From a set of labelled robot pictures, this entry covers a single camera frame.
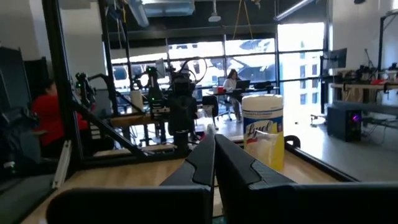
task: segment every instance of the black metal frame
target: black metal frame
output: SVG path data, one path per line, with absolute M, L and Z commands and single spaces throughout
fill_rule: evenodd
M 111 88 L 116 89 L 114 85 L 114 77 L 113 77 L 113 65 L 112 65 L 112 58 L 111 58 L 111 46 L 109 43 L 109 31 L 108 31 L 108 24 L 106 23 L 106 3 L 105 0 L 98 0 L 98 10 L 99 10 L 99 18 L 101 21 L 101 28 L 102 28 L 102 41 L 104 43 L 104 51 L 105 51 L 105 61 L 106 61 L 106 69 L 108 72 L 108 76 L 111 79 Z M 109 92 L 110 100 L 112 101 L 112 111 L 113 115 L 119 115 L 118 111 L 118 101 L 116 99 L 116 95 L 111 95 Z
M 83 160 L 81 141 L 72 107 L 72 78 L 69 75 L 65 41 L 58 0 L 42 0 L 43 14 L 49 38 L 49 47 L 55 74 L 54 80 L 58 90 L 58 100 L 66 139 L 71 139 L 73 148 L 70 159 L 70 171 L 77 170 Z
M 100 119 L 92 115 L 86 108 L 79 104 L 72 92 L 72 77 L 68 71 L 68 62 L 63 39 L 62 21 L 58 0 L 42 0 L 43 13 L 49 38 L 50 53 L 54 67 L 55 83 L 58 89 L 58 100 L 63 120 L 65 139 L 72 140 L 72 156 L 70 160 L 70 173 L 74 173 L 81 168 L 104 167 L 111 164 L 120 165 L 122 163 L 133 164 L 141 162 L 154 162 L 168 159 L 179 159 L 188 156 L 190 151 L 168 150 L 146 152 L 131 144 L 127 139 L 120 136 L 112 127 L 103 123 Z M 85 119 L 93 123 L 122 146 L 132 153 L 124 158 L 118 156 L 103 156 L 84 158 L 81 148 L 80 133 L 77 126 L 76 112 L 83 115 Z

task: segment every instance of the laptop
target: laptop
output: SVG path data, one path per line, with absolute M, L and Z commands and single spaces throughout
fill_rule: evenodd
M 236 82 L 236 89 L 246 90 L 250 86 L 250 80 L 238 80 Z

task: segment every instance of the metal pole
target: metal pole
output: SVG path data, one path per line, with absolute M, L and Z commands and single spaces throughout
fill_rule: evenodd
M 113 115 L 118 116 L 119 115 L 118 101 L 116 99 L 116 94 L 114 94 L 114 91 L 116 91 L 116 88 L 114 85 L 111 47 L 110 47 L 110 43 L 109 43 L 109 30 L 108 30 L 108 24 L 106 23 L 105 8 L 106 8 L 105 0 L 98 0 L 99 19 L 101 21 L 101 27 L 102 27 L 102 41 L 104 42 L 106 69 L 108 71 L 108 77 L 110 77 L 110 79 L 111 79 L 110 84 L 111 84 L 112 90 L 108 90 L 109 97 L 110 97 L 110 100 L 112 101 Z
M 379 58 L 377 60 L 377 70 L 381 71 L 381 63 L 382 63 L 382 53 L 383 53 L 383 38 L 384 38 L 384 20 L 386 17 L 383 16 L 380 18 L 380 34 L 379 34 Z
M 279 6 L 278 6 L 278 0 L 275 0 L 275 8 L 274 8 L 274 13 L 275 15 L 278 14 L 279 11 Z M 280 92 L 280 67 L 279 67 L 279 36 L 278 36 L 278 25 L 276 25 L 276 32 L 275 32 L 275 39 L 274 39 L 274 48 L 275 48 L 275 81 L 276 81 L 276 86 L 279 87 L 277 90 L 278 94 L 281 94 Z
M 83 153 L 76 121 L 76 113 L 72 106 L 72 78 L 69 75 L 65 50 L 61 15 L 58 0 L 42 0 L 45 26 L 54 70 L 55 84 L 58 90 L 60 113 L 65 139 L 72 141 L 71 167 L 76 169 L 81 164 Z
M 124 49 L 126 51 L 126 58 L 127 58 L 127 73 L 129 75 L 129 80 L 130 80 L 130 91 L 134 89 L 134 82 L 132 80 L 132 70 L 131 70 L 131 61 L 130 61 L 130 44 L 129 44 L 129 37 L 127 33 L 127 25 L 126 22 L 122 21 L 122 31 L 124 35 L 124 40 L 126 40 L 124 43 Z

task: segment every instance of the ceiling duct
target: ceiling duct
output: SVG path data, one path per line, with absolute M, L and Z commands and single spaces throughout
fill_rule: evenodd
M 194 0 L 128 0 L 131 12 L 142 27 L 149 26 L 148 17 L 191 16 Z

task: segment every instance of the computer tower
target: computer tower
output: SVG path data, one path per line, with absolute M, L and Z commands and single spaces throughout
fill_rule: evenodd
M 328 107 L 328 135 L 346 142 L 361 140 L 360 110 L 339 107 Z

